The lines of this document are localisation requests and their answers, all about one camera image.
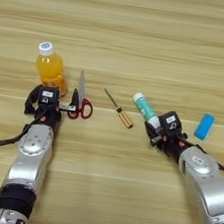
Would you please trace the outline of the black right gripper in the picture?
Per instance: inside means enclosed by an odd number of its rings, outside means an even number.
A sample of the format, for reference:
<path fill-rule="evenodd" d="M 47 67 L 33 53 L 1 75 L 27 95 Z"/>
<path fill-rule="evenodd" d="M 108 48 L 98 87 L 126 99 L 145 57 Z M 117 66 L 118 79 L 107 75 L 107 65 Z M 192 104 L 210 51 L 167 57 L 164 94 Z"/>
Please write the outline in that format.
<path fill-rule="evenodd" d="M 145 129 L 151 138 L 150 144 L 177 163 L 182 152 L 192 146 L 192 143 L 187 140 L 187 135 L 179 130 L 161 130 L 161 126 L 153 127 L 149 122 L 145 123 Z"/>

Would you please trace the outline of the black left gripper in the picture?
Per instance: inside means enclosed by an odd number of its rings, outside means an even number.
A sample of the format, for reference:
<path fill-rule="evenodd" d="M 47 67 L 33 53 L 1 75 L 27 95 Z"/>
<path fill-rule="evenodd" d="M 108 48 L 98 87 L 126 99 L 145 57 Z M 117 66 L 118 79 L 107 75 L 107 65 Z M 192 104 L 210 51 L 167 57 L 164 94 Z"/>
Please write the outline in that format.
<path fill-rule="evenodd" d="M 35 114 L 35 108 L 33 104 L 35 104 L 38 100 L 39 96 L 39 89 L 41 85 L 37 85 L 27 97 L 26 102 L 24 103 L 25 109 L 24 113 L 29 115 Z M 59 101 L 56 103 L 39 103 L 38 108 L 35 114 L 35 124 L 43 124 L 50 126 L 53 131 L 57 130 L 57 126 L 59 125 L 60 119 L 62 119 L 61 113 L 65 112 L 72 112 L 76 113 L 78 111 L 79 106 L 79 94 L 78 90 L 74 89 L 73 95 L 71 98 L 70 105 L 66 106 L 60 104 Z"/>

